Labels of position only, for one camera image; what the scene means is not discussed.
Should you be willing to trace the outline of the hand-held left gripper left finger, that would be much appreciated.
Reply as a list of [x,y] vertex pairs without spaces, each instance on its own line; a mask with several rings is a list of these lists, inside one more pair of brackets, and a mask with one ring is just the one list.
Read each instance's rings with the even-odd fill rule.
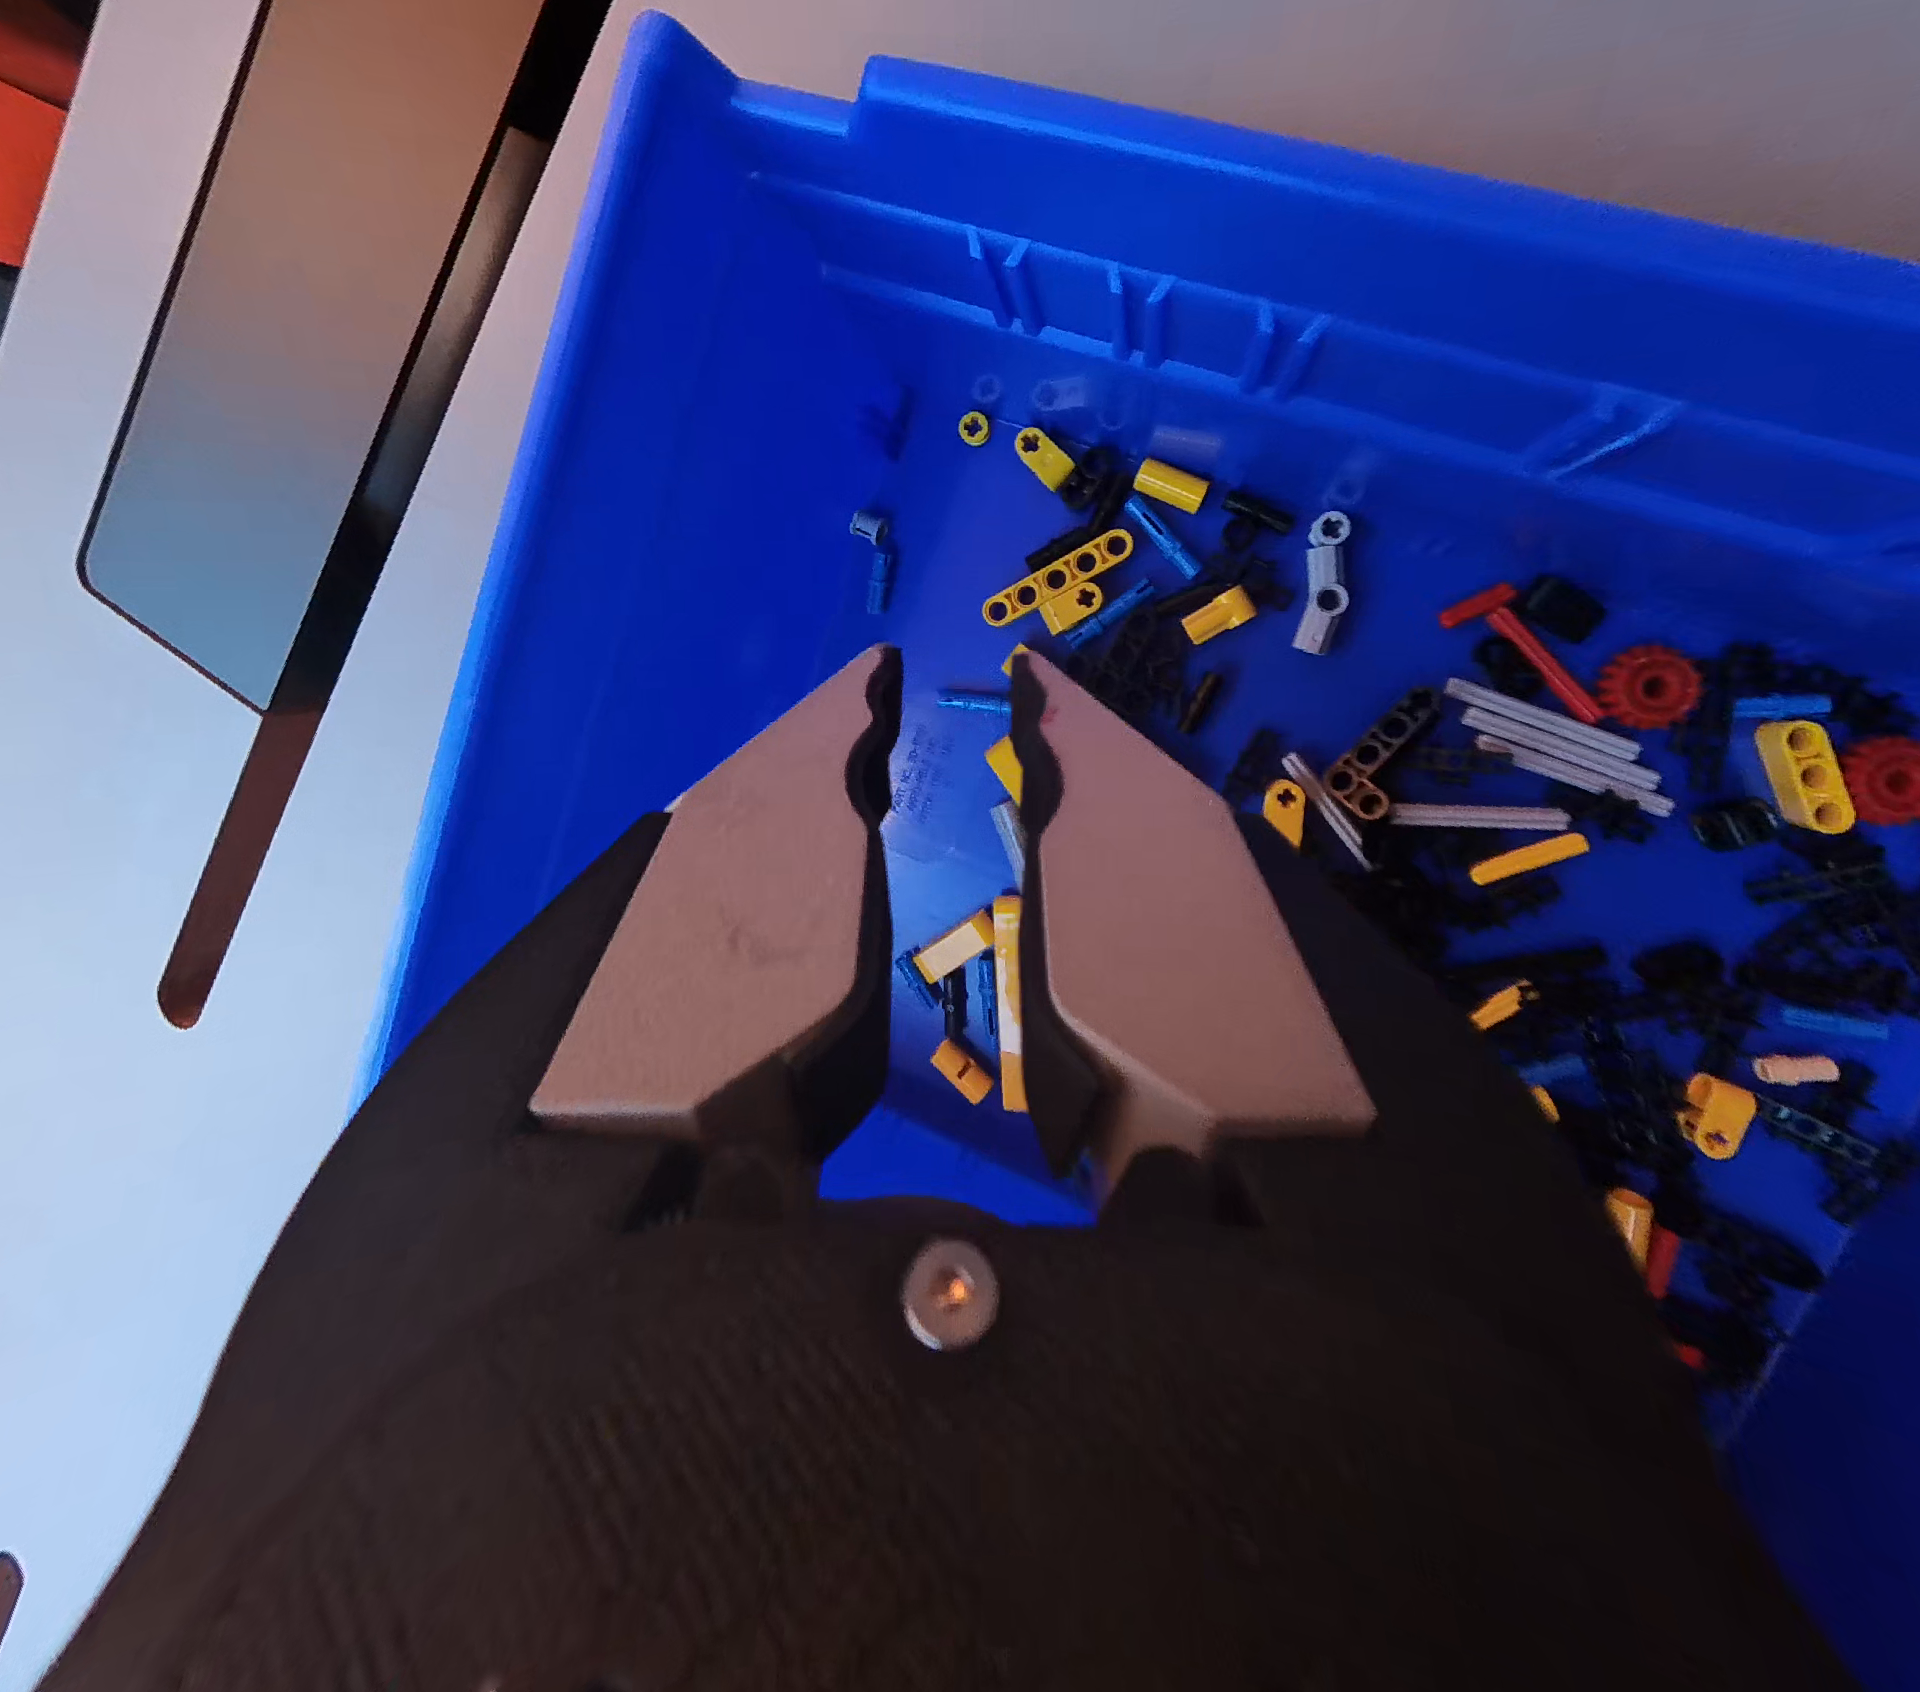
[[824,1160],[893,1048],[902,655],[879,644],[692,783],[532,1094],[547,1126]]

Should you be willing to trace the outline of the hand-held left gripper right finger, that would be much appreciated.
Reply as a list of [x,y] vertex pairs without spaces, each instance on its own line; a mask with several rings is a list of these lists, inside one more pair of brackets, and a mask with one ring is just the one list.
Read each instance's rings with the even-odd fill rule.
[[1027,1114],[1050,1169],[1355,1138],[1378,1108],[1236,814],[1019,649]]

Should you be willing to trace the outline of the blue plastic bin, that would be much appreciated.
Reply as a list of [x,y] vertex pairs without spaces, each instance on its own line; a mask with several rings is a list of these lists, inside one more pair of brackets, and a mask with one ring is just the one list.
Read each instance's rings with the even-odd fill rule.
[[[1031,413],[1103,381],[1173,439],[1119,488],[1181,517],[1228,485],[1203,415],[1252,415],[1285,535],[1340,481],[1476,520],[1444,610],[1584,575],[1917,702],[1917,339],[1915,259],[925,64],[816,100],[642,16],[362,1086],[637,817],[871,641],[904,664],[882,428],[942,346]],[[1917,1398],[1701,1395],[1837,1649],[1917,1687]]]

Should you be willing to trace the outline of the pile of lego pieces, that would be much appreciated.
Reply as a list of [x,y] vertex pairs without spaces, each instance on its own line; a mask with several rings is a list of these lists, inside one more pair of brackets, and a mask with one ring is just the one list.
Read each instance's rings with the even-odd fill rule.
[[1436,534],[1356,481],[1285,535],[1285,443],[1207,409],[1196,516],[1122,479],[1103,379],[1011,394],[940,346],[880,434],[909,552],[888,856],[897,1104],[837,1197],[1066,1223],[1017,1117],[994,953],[923,936],[1020,890],[1011,677],[1034,641],[1230,812],[1274,823],[1434,976],[1573,1142],[1721,1422],[1917,1398],[1917,700],[1544,569],[1444,607]]

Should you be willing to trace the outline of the grey desk cover plate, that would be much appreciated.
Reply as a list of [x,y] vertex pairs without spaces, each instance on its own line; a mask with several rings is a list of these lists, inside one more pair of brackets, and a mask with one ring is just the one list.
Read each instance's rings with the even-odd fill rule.
[[547,0],[262,0],[78,571],[264,711]]

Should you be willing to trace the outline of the orange object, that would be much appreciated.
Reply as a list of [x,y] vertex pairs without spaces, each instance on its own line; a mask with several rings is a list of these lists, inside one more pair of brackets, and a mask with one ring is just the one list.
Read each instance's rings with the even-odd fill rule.
[[26,263],[68,109],[85,33],[47,0],[2,0],[2,266]]

